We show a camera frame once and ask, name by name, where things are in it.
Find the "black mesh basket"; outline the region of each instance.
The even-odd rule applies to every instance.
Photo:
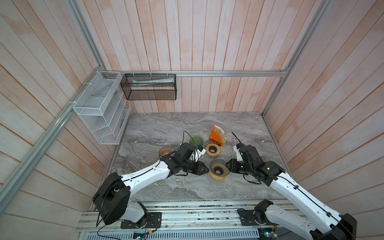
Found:
[[[128,100],[176,100],[175,74],[126,73],[120,85]]]

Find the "aluminum rail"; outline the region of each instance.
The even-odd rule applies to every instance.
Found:
[[[100,71],[102,68],[103,67],[101,66],[96,68],[95,71],[88,77],[86,83],[90,82],[97,74],[97,71]],[[74,113],[73,105],[79,99],[80,95],[84,92],[87,86],[88,84],[82,85],[51,126],[49,126],[36,144],[28,151],[26,156],[17,165],[11,176],[9,176],[4,182],[3,186],[0,188],[0,216],[4,213],[13,198],[36,168],[37,164],[51,147],[52,143],[62,131],[65,124],[69,121],[69,119],[71,119],[71,116]]]
[[[176,77],[284,77],[283,70],[255,71],[118,71],[121,74],[175,74]]]
[[[305,31],[305,34],[303,38],[301,39],[294,55],[292,56],[292,59],[289,61],[286,70],[286,75],[283,76],[277,86],[275,87],[274,91],[271,94],[271,97],[269,98],[267,104],[265,105],[265,109],[262,112],[262,116],[266,116],[268,114],[268,111],[271,109],[273,102],[277,98],[280,90],[283,88],[283,85],[285,84],[286,80],[288,79],[291,70],[295,68],[295,65],[297,64],[299,58],[303,54],[306,46],[308,45],[309,41],[312,39],[314,33],[316,32],[316,29],[320,25],[320,22],[322,19],[324,19],[324,16],[326,15],[328,9],[332,5],[334,0],[323,0],[317,9],[315,15],[313,16],[310,25],[308,26],[307,30]]]

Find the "gray marble surface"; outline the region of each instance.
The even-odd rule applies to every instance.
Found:
[[[158,151],[171,146],[176,149],[182,141],[183,131],[201,136],[206,146],[212,126],[220,126],[227,138],[219,157],[229,161],[236,158],[232,147],[238,143],[233,131],[246,145],[257,148],[264,161],[283,162],[259,113],[135,113],[128,119],[113,171],[128,174],[156,162]],[[189,141],[185,134],[184,142]],[[214,157],[207,154],[199,160],[207,167]],[[171,176],[157,181],[131,196],[133,201],[167,201],[196,199],[283,199],[284,197],[265,184],[248,183],[241,174],[230,173],[226,179],[217,181],[209,174],[186,177]]]

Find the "wood plank wall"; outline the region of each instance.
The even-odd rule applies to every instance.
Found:
[[[279,70],[319,0],[77,0],[108,70]],[[178,78],[133,112],[262,112],[278,79]]]
[[[61,0],[0,1],[0,184],[97,66]],[[0,217],[0,238],[72,239],[111,148],[73,116]]]
[[[384,1],[335,1],[267,123],[293,177],[358,221],[384,230]]]

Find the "marble countertop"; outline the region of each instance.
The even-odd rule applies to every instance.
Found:
[[[128,119],[127,128],[121,141],[113,171],[119,175],[140,170],[159,159],[162,147],[176,149],[182,141],[183,131],[191,136],[201,136],[204,146],[208,143],[212,126],[221,127],[227,143],[221,148],[218,157],[229,161],[236,158],[233,146],[238,143],[231,134],[246,145],[257,148],[264,161],[275,161],[283,168],[283,162],[275,144],[259,113],[135,113]],[[184,142],[189,141],[185,134]],[[199,160],[209,166],[207,154]],[[284,197],[265,184],[248,183],[241,174],[230,173],[222,181],[213,180],[209,174],[201,176],[189,174],[186,177],[170,176],[141,189],[130,198],[132,201],[154,200],[196,200],[196,199],[284,199]]]

